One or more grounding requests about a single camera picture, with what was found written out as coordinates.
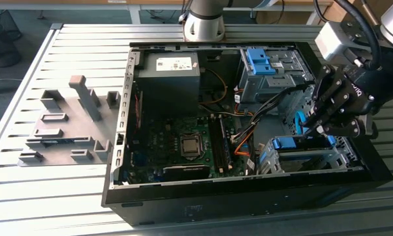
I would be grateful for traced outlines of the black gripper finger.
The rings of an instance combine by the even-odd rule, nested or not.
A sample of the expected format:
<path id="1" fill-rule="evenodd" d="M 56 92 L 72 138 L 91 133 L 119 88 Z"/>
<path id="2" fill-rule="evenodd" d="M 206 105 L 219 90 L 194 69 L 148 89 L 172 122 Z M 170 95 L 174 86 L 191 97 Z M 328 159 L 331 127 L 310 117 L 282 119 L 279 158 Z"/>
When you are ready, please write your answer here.
<path id="1" fill-rule="evenodd" d="M 350 81 L 342 68 L 324 65 L 316 78 L 312 101 L 312 116 L 347 116 L 352 114 L 352 92 Z"/>
<path id="2" fill-rule="evenodd" d="M 372 113 L 359 116 L 338 113 L 328 121 L 326 118 L 327 116 L 318 118 L 315 113 L 310 113 L 307 120 L 302 122 L 302 126 L 307 128 L 306 136 L 378 137 Z"/>

